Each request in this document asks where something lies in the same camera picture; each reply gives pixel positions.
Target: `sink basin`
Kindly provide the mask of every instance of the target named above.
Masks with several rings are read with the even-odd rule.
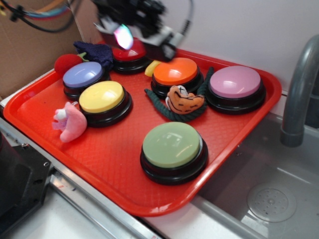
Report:
[[[200,190],[205,208],[196,206],[221,209],[254,238],[318,238],[319,131],[306,126],[303,144],[289,148],[281,122],[268,114]]]

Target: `red tray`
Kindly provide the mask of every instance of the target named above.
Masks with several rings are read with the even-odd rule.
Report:
[[[219,70],[234,63],[180,50],[179,57],[194,60],[206,75],[209,67]],[[60,131],[51,123],[56,109],[68,101],[62,79],[53,71],[12,98],[4,108],[5,118],[47,150],[68,168],[113,200],[130,214],[142,217],[173,212],[188,203],[241,141],[276,104],[281,85],[271,74],[258,70],[267,89],[265,103],[258,110],[239,116],[224,115],[210,107],[189,122],[206,141],[209,163],[193,181],[178,185],[157,184],[146,177],[140,166],[141,146],[146,134],[168,122],[144,92],[151,79],[143,73],[111,79],[132,95],[132,112],[121,122],[104,128],[87,128],[70,143],[62,143]]]

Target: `red plush ball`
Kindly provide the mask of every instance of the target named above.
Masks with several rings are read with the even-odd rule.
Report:
[[[73,66],[82,63],[82,58],[75,54],[65,54],[60,56],[54,63],[54,70],[60,76],[71,69]]]

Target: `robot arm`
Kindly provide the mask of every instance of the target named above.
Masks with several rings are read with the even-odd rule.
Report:
[[[192,16],[189,15],[183,31],[174,34],[172,29],[164,26],[160,19],[160,15],[165,13],[165,6],[159,0],[92,0],[92,2],[98,8],[100,20],[96,27],[107,44],[121,47],[116,32],[121,26],[128,25],[137,30],[137,37],[144,44],[147,56],[165,62],[175,56],[176,48],[184,38]],[[190,2],[190,13],[192,13],[192,0]]]

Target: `led light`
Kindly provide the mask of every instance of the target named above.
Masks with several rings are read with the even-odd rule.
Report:
[[[129,50],[133,46],[133,36],[127,26],[123,24],[119,26],[119,28],[114,31],[114,35],[119,46],[124,49]]]

